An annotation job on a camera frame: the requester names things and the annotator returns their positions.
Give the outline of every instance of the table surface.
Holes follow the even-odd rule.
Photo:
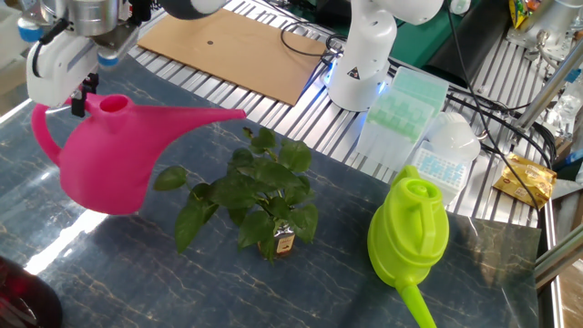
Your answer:
[[[138,104],[213,106],[150,74],[132,58],[102,75],[102,94]],[[0,129],[0,255],[55,289],[65,327],[395,327],[414,319],[375,275],[366,234],[388,185],[322,154],[308,176],[320,222],[314,244],[297,241],[271,266],[254,248],[237,252],[237,229],[219,211],[178,255],[174,219],[183,191],[148,192],[139,213],[85,210],[59,187],[58,168],[36,144],[32,104]],[[63,144],[80,122],[56,108],[47,124]],[[153,176],[185,165],[193,181],[213,181],[250,121],[198,128],[173,143]],[[439,327],[534,327],[532,269],[539,231],[450,216],[444,258],[420,285]]]

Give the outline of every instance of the brown cardboard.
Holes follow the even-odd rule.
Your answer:
[[[281,30],[221,9],[197,20],[167,16],[138,44],[182,64],[295,105],[317,56],[297,54],[283,45]],[[325,44],[286,33],[290,46],[321,54]]]

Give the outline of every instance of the red object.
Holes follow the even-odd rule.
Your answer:
[[[32,129],[60,168],[61,188],[79,205],[106,214],[139,210],[156,160],[176,138],[209,123],[245,118],[241,109],[139,106],[123,95],[87,94],[91,117],[61,149],[46,126],[47,109],[36,105]]]
[[[0,257],[0,327],[58,328],[62,320],[55,292],[38,277]]]

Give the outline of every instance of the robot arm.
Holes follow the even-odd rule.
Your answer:
[[[344,53],[332,66],[330,99],[351,111],[366,111],[384,86],[387,61],[397,35],[394,17],[420,25],[443,0],[352,0],[352,22]]]
[[[197,19],[226,2],[163,0],[159,4],[176,18]],[[36,42],[26,60],[31,99],[50,107],[69,97],[84,101],[86,92],[95,92],[96,81],[87,83],[87,76],[95,77],[98,67],[116,65],[138,42],[139,26],[150,19],[150,6],[151,0],[38,0],[18,21],[21,37]],[[49,28],[44,36],[42,27]]]

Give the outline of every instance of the green watering can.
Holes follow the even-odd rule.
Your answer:
[[[449,220],[441,191],[414,166],[397,175],[368,230],[368,253],[376,274],[397,289],[421,328],[436,327],[417,288],[444,255]]]

